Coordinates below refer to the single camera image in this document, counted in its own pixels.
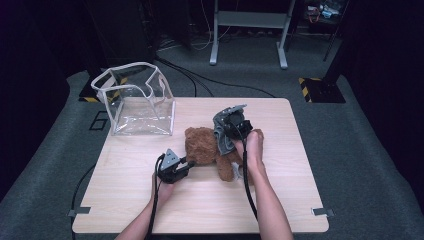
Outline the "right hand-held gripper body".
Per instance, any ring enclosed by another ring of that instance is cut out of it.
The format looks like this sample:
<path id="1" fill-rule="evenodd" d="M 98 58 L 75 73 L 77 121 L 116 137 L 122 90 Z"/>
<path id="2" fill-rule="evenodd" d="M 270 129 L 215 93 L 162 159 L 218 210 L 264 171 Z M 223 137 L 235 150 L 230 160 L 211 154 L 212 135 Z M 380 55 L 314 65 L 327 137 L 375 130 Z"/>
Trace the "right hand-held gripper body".
<path id="1" fill-rule="evenodd" d="M 253 127 L 249 120 L 244 116 L 244 108 L 246 104 L 228 107 L 221 111 L 222 116 L 220 120 L 224 134 L 233 140 L 244 140 Z"/>

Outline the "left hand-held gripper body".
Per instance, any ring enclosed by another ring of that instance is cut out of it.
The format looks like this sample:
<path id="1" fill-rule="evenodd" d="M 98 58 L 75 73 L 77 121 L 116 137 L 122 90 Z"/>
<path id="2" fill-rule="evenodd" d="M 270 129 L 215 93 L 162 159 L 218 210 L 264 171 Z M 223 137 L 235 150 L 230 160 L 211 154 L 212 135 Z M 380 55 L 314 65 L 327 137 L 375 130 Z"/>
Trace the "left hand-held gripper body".
<path id="1" fill-rule="evenodd" d="M 188 175 L 188 172 L 181 168 L 186 166 L 180 163 L 180 158 L 168 149 L 159 157 L 159 166 L 157 167 L 157 176 L 165 183 L 173 184 Z"/>

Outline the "brown teddy bear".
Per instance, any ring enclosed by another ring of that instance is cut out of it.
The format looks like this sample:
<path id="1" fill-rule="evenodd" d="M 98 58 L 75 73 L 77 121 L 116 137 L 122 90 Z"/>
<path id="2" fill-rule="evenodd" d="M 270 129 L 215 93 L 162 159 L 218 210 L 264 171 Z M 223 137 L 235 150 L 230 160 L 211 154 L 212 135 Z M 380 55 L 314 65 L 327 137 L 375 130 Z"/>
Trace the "brown teddy bear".
<path id="1" fill-rule="evenodd" d="M 197 165 L 209 165 L 215 163 L 218 176 L 221 180 L 231 182 L 236 179 L 234 165 L 244 166 L 242 157 L 234 148 L 230 153 L 221 156 L 217 146 L 217 140 L 213 130 L 206 127 L 188 128 L 185 130 L 185 150 L 188 161 L 194 161 Z M 252 176 L 248 171 L 248 179 L 253 184 Z"/>

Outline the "clear plastic bag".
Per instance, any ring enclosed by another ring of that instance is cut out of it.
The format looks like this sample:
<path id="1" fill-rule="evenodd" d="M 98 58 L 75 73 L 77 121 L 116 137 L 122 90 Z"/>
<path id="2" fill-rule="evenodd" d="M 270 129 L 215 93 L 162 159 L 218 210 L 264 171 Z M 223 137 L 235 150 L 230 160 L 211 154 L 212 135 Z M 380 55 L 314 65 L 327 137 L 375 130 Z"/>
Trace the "clear plastic bag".
<path id="1" fill-rule="evenodd" d="M 105 70 L 91 82 L 105 105 L 112 135 L 172 135 L 176 101 L 160 69 L 135 62 Z"/>

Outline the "person's left hand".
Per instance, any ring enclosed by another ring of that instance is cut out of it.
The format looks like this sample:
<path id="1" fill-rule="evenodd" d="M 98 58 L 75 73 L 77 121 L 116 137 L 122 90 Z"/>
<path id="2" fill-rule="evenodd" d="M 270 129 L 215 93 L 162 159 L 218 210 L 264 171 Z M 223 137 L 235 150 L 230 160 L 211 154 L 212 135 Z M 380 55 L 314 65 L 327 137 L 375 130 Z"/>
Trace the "person's left hand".
<path id="1" fill-rule="evenodd" d="M 153 174 L 151 202 L 156 203 L 158 209 L 162 208 L 171 198 L 174 189 L 174 184 L 162 183 L 161 180 Z"/>

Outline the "person's right hand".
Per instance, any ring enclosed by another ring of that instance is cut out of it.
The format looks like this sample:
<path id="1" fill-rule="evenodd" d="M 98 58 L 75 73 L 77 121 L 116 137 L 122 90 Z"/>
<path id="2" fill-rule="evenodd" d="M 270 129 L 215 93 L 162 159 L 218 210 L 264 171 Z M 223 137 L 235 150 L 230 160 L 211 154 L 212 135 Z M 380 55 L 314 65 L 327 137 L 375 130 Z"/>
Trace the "person's right hand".
<path id="1" fill-rule="evenodd" d="M 264 134 L 260 129 L 254 129 L 249 133 L 245 142 L 233 140 L 233 144 L 240 156 L 246 152 L 247 169 L 252 175 L 266 173 L 263 162 Z"/>

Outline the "black stand with striped base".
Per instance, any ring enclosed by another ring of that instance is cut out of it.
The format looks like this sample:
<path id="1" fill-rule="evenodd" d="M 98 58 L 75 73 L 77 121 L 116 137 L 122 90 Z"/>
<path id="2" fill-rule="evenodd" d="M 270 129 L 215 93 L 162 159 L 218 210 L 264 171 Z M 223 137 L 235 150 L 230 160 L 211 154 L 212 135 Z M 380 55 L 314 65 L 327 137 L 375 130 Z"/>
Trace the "black stand with striped base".
<path id="1" fill-rule="evenodd" d="M 81 102 L 99 102 L 97 92 L 91 87 L 92 81 L 102 74 L 105 68 L 100 66 L 90 67 L 87 69 L 88 79 L 86 80 L 82 90 L 79 93 L 78 100 Z"/>
<path id="2" fill-rule="evenodd" d="M 337 80 L 340 68 L 337 63 L 332 63 L 322 78 L 298 79 L 303 97 L 308 103 L 345 103 Z"/>

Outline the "grey tape strip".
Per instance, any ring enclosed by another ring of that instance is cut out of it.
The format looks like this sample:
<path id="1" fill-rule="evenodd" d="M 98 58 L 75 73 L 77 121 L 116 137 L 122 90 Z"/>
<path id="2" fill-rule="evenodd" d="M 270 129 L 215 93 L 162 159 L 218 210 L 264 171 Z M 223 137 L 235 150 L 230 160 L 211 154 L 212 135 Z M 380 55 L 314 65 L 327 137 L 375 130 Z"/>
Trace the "grey tape strip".
<path id="1" fill-rule="evenodd" d="M 89 214 L 90 210 L 90 207 L 76 207 L 75 209 L 70 209 L 67 216 L 75 218 L 78 214 Z"/>
<path id="2" fill-rule="evenodd" d="M 330 208 L 312 208 L 311 211 L 314 216 L 326 216 L 326 217 L 335 216 L 335 212 Z"/>

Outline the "white metal stand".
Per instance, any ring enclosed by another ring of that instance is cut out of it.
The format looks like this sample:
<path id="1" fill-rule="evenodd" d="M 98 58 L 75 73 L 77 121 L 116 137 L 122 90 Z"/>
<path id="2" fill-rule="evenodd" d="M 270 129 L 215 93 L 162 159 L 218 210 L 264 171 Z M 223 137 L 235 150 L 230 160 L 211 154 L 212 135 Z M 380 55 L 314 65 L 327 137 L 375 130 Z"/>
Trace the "white metal stand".
<path id="1" fill-rule="evenodd" d="M 214 20 L 213 20 L 213 43 L 209 64 L 217 64 L 219 40 L 218 30 L 220 26 L 228 27 L 254 27 L 267 29 L 280 29 L 282 35 L 280 41 L 276 43 L 280 68 L 288 68 L 285 55 L 285 41 L 292 19 L 296 0 L 289 0 L 288 10 L 285 13 L 263 13 L 263 12 L 239 12 L 223 11 L 219 9 L 219 0 L 214 0 Z"/>

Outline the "cluttered dark shelf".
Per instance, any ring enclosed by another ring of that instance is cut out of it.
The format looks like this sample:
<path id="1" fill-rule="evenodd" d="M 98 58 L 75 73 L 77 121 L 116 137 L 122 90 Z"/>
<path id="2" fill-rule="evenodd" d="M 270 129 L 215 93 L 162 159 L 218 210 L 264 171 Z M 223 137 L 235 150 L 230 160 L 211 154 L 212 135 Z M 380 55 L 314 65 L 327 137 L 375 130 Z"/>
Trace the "cluttered dark shelf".
<path id="1" fill-rule="evenodd" d="M 303 19 L 308 31 L 334 34 L 341 24 L 349 0 L 304 0 Z"/>

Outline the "black cabinet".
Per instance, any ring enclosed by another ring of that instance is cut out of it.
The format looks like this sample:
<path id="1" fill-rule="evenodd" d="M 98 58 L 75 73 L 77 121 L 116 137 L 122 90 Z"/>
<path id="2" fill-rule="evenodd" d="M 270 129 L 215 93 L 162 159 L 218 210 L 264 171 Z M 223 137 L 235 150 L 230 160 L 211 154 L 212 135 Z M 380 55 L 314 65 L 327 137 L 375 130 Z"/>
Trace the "black cabinet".
<path id="1" fill-rule="evenodd" d="M 153 61 L 139 0 L 86 0 L 108 66 Z"/>

